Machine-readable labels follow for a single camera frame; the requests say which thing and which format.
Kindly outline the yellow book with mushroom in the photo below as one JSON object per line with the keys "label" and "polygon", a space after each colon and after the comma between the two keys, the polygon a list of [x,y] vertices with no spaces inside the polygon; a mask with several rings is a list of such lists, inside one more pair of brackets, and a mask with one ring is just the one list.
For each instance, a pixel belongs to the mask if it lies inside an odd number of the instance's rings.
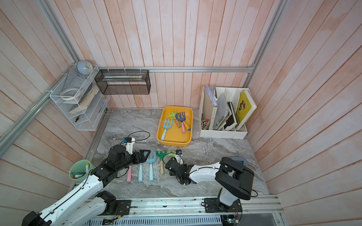
{"label": "yellow book with mushroom", "polygon": [[242,126],[249,120],[257,106],[248,89],[240,92],[239,102],[236,108],[236,131],[241,131]]}

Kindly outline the grey round clock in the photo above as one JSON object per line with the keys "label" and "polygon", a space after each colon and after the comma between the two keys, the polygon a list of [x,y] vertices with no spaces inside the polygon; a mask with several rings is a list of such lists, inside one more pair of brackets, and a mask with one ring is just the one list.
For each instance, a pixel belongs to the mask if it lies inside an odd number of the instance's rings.
{"label": "grey round clock", "polygon": [[77,62],[77,70],[80,74],[89,76],[93,71],[93,65],[86,60],[81,60]]}

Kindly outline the white papers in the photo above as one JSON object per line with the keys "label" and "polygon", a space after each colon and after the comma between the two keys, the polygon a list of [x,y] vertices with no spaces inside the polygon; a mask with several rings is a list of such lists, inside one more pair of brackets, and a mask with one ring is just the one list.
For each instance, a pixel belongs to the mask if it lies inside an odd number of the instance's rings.
{"label": "white papers", "polygon": [[205,85],[204,86],[205,91],[213,105],[213,107],[217,107],[217,96],[216,96],[216,90],[214,86]]}

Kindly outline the light green rake wooden handle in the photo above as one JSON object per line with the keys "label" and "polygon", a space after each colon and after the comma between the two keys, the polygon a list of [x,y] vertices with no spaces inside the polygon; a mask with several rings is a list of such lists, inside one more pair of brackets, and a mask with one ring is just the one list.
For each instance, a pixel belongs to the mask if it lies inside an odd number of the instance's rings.
{"label": "light green rake wooden handle", "polygon": [[170,118],[173,118],[174,121],[175,121],[175,123],[176,123],[176,125],[177,125],[177,127],[180,128],[180,127],[181,127],[181,124],[180,124],[180,122],[176,119],[176,115],[177,115],[177,112],[176,112],[176,111],[174,111],[174,112],[169,112],[169,113],[168,113],[168,116],[169,116]]}

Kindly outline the white plastic file organizer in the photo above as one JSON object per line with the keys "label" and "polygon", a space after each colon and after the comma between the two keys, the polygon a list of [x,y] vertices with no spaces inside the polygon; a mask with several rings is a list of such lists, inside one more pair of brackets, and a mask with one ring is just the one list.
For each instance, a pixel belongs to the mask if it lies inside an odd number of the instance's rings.
{"label": "white plastic file organizer", "polygon": [[246,122],[255,110],[249,89],[205,85],[199,106],[200,136],[244,139]]}

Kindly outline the yellow plastic storage box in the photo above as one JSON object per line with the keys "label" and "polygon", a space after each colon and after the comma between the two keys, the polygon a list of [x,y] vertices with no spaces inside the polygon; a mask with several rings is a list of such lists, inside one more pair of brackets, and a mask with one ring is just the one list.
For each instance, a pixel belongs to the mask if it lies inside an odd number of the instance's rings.
{"label": "yellow plastic storage box", "polygon": [[[181,127],[178,128],[174,119],[168,116],[169,112],[174,112],[174,111],[176,111],[177,113],[185,112],[186,123],[191,128],[191,131],[186,131],[185,134],[182,133],[182,128]],[[160,139],[162,135],[165,118],[173,119],[173,125],[171,129],[167,131],[165,140],[161,141]],[[182,107],[182,106],[166,106],[163,109],[160,117],[156,138],[162,145],[186,147],[192,140],[192,131],[193,131],[192,127],[193,127],[193,110],[191,108]]]}

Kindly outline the black mesh wall basket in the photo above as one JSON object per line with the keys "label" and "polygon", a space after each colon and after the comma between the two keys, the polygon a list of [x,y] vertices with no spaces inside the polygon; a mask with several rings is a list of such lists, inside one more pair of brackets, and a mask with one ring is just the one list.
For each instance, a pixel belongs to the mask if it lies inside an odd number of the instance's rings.
{"label": "black mesh wall basket", "polygon": [[101,69],[95,82],[105,95],[148,95],[151,89],[147,70]]}

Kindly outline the blue grey small device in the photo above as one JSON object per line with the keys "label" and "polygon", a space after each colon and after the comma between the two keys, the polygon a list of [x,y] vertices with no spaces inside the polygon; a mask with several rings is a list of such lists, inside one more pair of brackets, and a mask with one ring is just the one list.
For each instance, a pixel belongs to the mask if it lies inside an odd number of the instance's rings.
{"label": "blue grey small device", "polygon": [[242,164],[243,166],[247,166],[247,159],[245,157],[232,157],[232,160]]}

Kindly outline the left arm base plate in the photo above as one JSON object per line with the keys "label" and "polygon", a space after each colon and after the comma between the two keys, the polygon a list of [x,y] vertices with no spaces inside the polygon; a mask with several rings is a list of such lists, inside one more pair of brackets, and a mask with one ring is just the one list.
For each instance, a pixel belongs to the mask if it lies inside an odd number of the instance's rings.
{"label": "left arm base plate", "polygon": [[106,209],[100,214],[101,216],[124,216],[129,215],[131,200],[115,200],[106,205]]}

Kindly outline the green plastic cup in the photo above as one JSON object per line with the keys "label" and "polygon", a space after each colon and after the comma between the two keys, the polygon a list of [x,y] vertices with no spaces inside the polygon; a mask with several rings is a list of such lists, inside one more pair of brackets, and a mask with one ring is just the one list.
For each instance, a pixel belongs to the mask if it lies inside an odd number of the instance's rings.
{"label": "green plastic cup", "polygon": [[88,160],[76,162],[69,171],[69,178],[75,182],[84,181],[95,166]]}

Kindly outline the light blue fork white handle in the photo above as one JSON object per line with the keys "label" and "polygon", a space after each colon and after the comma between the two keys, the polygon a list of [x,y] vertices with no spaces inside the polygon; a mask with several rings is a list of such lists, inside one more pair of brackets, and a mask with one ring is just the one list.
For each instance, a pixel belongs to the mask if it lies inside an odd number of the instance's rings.
{"label": "light blue fork white handle", "polygon": [[156,151],[152,150],[146,162],[150,165],[149,179],[150,182],[154,181],[153,163],[156,161]]}

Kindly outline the dark green rake wooden handle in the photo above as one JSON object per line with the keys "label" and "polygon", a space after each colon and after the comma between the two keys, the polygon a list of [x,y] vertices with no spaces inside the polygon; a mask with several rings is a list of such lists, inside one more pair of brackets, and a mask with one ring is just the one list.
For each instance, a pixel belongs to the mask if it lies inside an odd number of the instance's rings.
{"label": "dark green rake wooden handle", "polygon": [[156,151],[156,156],[160,158],[160,173],[164,174],[164,157],[167,155],[167,151]]}

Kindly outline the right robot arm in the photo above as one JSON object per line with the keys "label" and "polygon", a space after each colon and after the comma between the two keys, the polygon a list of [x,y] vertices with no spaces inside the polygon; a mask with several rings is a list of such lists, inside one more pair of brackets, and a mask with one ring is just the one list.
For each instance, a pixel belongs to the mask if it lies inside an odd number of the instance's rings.
{"label": "right robot arm", "polygon": [[182,185],[206,181],[220,184],[222,188],[216,198],[219,209],[231,207],[239,199],[252,198],[255,174],[238,157],[223,157],[215,164],[204,166],[181,164],[173,157],[166,163],[165,169]]}

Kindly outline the roll of tape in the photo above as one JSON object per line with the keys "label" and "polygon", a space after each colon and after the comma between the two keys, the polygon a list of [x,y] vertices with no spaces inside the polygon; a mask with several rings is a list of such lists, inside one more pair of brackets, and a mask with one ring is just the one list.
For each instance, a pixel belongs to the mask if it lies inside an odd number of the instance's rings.
{"label": "roll of tape", "polygon": [[78,88],[68,88],[60,93],[60,98],[64,101],[76,100],[80,96]]}

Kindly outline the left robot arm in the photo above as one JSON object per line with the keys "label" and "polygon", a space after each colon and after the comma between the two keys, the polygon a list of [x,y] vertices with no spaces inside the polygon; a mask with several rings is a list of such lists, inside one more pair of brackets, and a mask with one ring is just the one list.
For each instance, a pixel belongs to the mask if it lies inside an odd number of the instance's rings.
{"label": "left robot arm", "polygon": [[102,213],[117,214],[117,199],[103,188],[118,176],[118,172],[131,165],[146,162],[150,150],[129,153],[125,146],[110,148],[108,157],[95,167],[75,189],[53,205],[36,213],[28,213],[23,226],[81,225]]}

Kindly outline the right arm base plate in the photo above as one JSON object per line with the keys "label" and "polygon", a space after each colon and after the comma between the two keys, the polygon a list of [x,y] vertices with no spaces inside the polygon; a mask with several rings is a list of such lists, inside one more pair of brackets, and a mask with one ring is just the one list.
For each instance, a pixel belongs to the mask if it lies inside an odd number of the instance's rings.
{"label": "right arm base plate", "polygon": [[239,199],[237,199],[231,206],[221,203],[218,198],[205,198],[201,203],[205,208],[206,213],[242,213],[242,206]]}

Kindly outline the wooden board on shelf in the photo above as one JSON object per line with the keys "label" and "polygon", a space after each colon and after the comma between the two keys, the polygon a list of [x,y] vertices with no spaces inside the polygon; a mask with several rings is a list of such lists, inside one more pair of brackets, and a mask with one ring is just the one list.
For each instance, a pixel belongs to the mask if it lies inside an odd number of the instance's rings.
{"label": "wooden board on shelf", "polygon": [[80,99],[80,102],[78,104],[74,104],[69,113],[71,115],[77,114],[82,111],[86,111],[90,103],[92,102],[93,98],[97,95],[97,93],[100,91],[99,87],[97,85],[91,84],[82,98]]}

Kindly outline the black tablet in organizer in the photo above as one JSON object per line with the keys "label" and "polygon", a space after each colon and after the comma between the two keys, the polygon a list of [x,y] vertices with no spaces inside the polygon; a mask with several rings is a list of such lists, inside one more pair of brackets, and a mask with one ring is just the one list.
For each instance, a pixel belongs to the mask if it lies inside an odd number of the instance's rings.
{"label": "black tablet in organizer", "polygon": [[238,124],[235,116],[235,112],[233,110],[232,102],[228,102],[229,108],[231,110],[229,118],[226,120],[226,124],[224,126],[225,131],[230,131]]}

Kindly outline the purple fork pink handle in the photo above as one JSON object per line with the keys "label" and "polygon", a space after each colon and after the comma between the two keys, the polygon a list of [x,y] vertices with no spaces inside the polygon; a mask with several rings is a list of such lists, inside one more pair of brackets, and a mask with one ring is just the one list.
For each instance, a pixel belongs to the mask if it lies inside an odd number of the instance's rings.
{"label": "purple fork pink handle", "polygon": [[129,166],[129,169],[127,171],[127,178],[126,182],[130,184],[132,182],[132,166]]}

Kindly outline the grey folder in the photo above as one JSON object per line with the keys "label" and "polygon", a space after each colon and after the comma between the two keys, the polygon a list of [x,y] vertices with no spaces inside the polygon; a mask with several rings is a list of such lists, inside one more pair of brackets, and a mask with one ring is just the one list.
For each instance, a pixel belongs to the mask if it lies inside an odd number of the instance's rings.
{"label": "grey folder", "polygon": [[230,116],[230,108],[227,102],[228,94],[221,93],[217,99],[217,110],[213,123],[213,130],[219,130]]}

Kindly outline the light blue trowel white handle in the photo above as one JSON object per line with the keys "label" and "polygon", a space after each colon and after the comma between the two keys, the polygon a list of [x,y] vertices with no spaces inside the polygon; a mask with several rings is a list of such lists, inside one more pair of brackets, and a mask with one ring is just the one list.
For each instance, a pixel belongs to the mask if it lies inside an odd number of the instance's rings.
{"label": "light blue trowel white handle", "polygon": [[163,130],[162,130],[162,135],[161,135],[161,141],[164,141],[165,140],[165,137],[166,137],[166,133],[169,129],[171,129],[173,125],[173,119],[170,119],[170,118],[165,118],[165,121],[164,121],[164,124],[163,124]]}

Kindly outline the light green rake wood handle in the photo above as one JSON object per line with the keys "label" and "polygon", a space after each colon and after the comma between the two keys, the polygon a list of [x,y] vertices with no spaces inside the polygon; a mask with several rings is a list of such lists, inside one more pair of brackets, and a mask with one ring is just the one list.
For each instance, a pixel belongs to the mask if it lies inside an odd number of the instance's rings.
{"label": "light green rake wood handle", "polygon": [[172,153],[172,152],[168,153],[167,155],[168,155],[168,156],[171,156],[171,157],[175,157],[175,156],[176,156],[176,154],[175,154],[175,153]]}

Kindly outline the light blue fork teal handle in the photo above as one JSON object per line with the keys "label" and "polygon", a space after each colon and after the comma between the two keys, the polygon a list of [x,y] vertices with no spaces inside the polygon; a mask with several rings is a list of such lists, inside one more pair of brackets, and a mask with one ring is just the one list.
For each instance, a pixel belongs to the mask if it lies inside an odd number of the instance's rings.
{"label": "light blue fork teal handle", "polygon": [[139,164],[138,182],[143,182],[143,164]]}

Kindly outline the dark blue rake yellow handle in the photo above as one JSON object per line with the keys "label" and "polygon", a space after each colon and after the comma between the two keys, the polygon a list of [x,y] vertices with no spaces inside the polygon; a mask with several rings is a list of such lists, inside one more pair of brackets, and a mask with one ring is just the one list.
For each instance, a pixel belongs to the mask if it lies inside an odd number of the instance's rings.
{"label": "dark blue rake yellow handle", "polygon": [[182,133],[183,133],[183,134],[185,134],[186,131],[191,131],[191,128],[190,128],[189,125],[186,123],[186,115],[185,115],[185,112],[177,113],[177,114],[176,114],[176,119],[181,122],[181,128],[182,128]]}

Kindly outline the aluminium frame rail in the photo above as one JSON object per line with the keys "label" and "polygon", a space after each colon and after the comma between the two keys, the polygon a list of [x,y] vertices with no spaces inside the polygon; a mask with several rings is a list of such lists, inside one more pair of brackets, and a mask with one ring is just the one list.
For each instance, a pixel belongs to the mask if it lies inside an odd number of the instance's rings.
{"label": "aluminium frame rail", "polygon": [[[55,29],[56,34],[59,36],[59,39],[65,45],[66,50],[69,52],[71,58],[74,62],[66,69],[64,73],[48,88],[35,103],[15,122],[9,130],[6,131],[4,136],[1,137],[1,156],[10,149],[10,147],[15,143],[15,141],[22,135],[22,133],[27,129],[27,127],[33,122],[33,120],[40,114],[41,111],[46,107],[46,105],[51,100],[52,91],[61,83],[67,76],[70,74],[73,68],[77,68],[77,56],[74,47],[71,45],[69,38],[65,34],[63,28],[61,27],[58,19],[55,16],[54,11],[52,10],[49,1],[36,1],[42,10],[43,14],[48,19],[49,23]],[[271,18],[271,23],[267,29],[267,33],[263,38],[262,45],[257,52],[255,61],[251,66],[124,66],[124,67],[100,67],[99,69],[105,70],[147,70],[150,73],[249,73],[245,85],[249,85],[254,72],[260,64],[267,46],[270,44],[270,40],[276,31],[282,14],[284,13],[286,7],[290,1],[278,1],[274,14]]]}

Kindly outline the bundle of pens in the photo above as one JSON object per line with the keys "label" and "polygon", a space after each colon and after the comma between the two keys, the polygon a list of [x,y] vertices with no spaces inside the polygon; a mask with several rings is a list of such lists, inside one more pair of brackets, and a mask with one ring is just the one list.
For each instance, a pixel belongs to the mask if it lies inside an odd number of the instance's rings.
{"label": "bundle of pens", "polygon": [[205,119],[205,120],[203,120],[202,123],[201,123],[201,129],[202,129],[202,130],[208,130],[209,125],[210,125],[210,120],[209,120],[209,119]]}

